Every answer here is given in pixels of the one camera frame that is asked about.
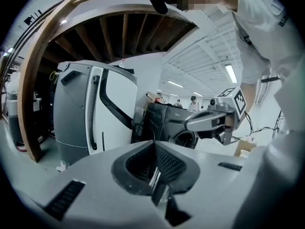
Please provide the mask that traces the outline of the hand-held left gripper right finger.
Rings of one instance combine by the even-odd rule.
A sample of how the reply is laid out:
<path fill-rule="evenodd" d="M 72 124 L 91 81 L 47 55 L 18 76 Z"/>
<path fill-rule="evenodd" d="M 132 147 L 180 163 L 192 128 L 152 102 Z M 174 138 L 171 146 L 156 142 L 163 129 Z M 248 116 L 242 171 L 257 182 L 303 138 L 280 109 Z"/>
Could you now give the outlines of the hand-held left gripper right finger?
<path fill-rule="evenodd" d="M 248 158 L 206 153 L 167 142 L 155 142 L 158 157 L 178 165 L 168 181 L 166 215 L 156 229 L 253 229 L 251 191 L 258 173 L 258 149 Z"/>

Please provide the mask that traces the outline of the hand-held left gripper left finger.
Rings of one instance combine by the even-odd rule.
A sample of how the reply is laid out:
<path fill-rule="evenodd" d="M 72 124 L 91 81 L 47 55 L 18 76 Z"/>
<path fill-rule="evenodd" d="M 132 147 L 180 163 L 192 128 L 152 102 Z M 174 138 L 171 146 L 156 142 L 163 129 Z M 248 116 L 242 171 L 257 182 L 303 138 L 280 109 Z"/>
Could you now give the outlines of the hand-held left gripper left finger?
<path fill-rule="evenodd" d="M 47 181 L 33 197 L 59 229 L 165 229 L 147 180 L 153 141 L 87 156 Z"/>

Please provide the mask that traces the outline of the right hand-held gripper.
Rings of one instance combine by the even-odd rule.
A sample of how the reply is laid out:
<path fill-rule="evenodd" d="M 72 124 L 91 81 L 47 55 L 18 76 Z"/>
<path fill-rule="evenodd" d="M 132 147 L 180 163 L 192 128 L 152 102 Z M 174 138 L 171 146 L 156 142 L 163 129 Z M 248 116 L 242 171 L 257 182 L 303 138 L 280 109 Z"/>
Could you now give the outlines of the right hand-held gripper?
<path fill-rule="evenodd" d="M 233 131 L 241 122 L 247 103 L 239 86 L 227 88 L 210 100 L 208 111 L 200 111 L 185 120 L 185 128 L 197 131 L 200 139 L 215 138 L 223 145 L 231 143 Z"/>

